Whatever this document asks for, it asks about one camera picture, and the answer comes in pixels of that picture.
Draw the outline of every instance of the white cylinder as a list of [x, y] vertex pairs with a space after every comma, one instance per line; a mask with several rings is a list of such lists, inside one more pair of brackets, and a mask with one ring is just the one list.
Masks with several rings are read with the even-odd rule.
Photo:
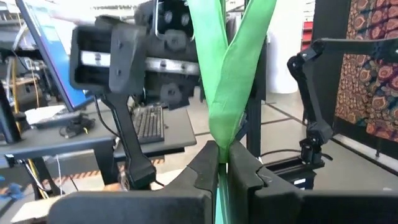
[[298, 90], [286, 64], [301, 50], [304, 4], [303, 0], [278, 0], [276, 3], [267, 46], [267, 91], [271, 93]]

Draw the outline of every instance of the paisley cloth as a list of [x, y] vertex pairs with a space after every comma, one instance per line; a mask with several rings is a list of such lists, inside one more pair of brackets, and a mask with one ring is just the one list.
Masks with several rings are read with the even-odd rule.
[[[398, 0], [352, 0], [347, 39], [398, 37]], [[398, 142], [398, 64], [343, 56], [335, 115]]]

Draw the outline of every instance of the keyboard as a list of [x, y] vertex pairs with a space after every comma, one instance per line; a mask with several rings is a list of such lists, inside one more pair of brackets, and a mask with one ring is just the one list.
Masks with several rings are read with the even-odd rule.
[[139, 108], [133, 123], [140, 144], [164, 141], [163, 109], [161, 106]]

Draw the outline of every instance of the screw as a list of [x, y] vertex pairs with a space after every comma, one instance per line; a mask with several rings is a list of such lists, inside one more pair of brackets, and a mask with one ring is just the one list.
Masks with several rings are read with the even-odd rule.
[[184, 14], [184, 15], [182, 15], [182, 17], [181, 17], [181, 24], [182, 24], [183, 26], [186, 26], [186, 25], [188, 25], [189, 20], [190, 20], [189, 15], [188, 15], [188, 14]]
[[161, 66], [162, 68], [165, 68], [165, 67], [166, 67], [166, 61], [165, 61], [165, 60], [161, 61], [161, 62], [160, 62], [160, 66]]
[[173, 19], [173, 13], [170, 12], [170, 11], [167, 11], [167, 12], [165, 13], [165, 15], [164, 15], [164, 20], [165, 20], [165, 22], [166, 22], [166, 23], [171, 23], [172, 19]]
[[169, 96], [174, 96], [175, 90], [169, 90], [167, 93], [169, 94]]

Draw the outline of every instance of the green cloth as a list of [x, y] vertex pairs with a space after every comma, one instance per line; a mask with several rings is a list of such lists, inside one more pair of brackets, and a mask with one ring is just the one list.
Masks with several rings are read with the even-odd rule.
[[219, 147], [221, 163], [228, 162], [229, 145], [239, 131], [275, 4], [276, 0], [250, 0], [228, 46], [220, 0], [188, 0], [210, 133]]

